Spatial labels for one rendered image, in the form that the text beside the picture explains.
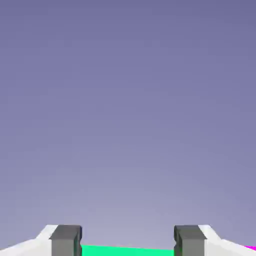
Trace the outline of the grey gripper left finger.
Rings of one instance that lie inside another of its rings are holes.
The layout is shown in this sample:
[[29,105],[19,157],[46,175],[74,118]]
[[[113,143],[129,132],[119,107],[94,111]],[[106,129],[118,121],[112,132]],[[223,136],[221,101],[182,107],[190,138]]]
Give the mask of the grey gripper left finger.
[[48,224],[34,239],[0,250],[0,256],[82,256],[80,225]]

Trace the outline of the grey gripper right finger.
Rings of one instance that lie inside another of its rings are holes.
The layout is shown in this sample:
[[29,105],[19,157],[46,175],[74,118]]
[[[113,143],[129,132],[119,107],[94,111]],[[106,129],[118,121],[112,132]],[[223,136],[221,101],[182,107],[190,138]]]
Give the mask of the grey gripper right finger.
[[256,256],[256,250],[222,239],[208,224],[175,225],[174,256]]

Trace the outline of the large green box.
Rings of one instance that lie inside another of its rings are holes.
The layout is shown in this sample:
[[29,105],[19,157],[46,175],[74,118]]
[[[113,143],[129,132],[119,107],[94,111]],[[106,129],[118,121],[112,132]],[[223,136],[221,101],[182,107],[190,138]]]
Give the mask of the large green box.
[[82,256],[174,256],[170,249],[82,245]]

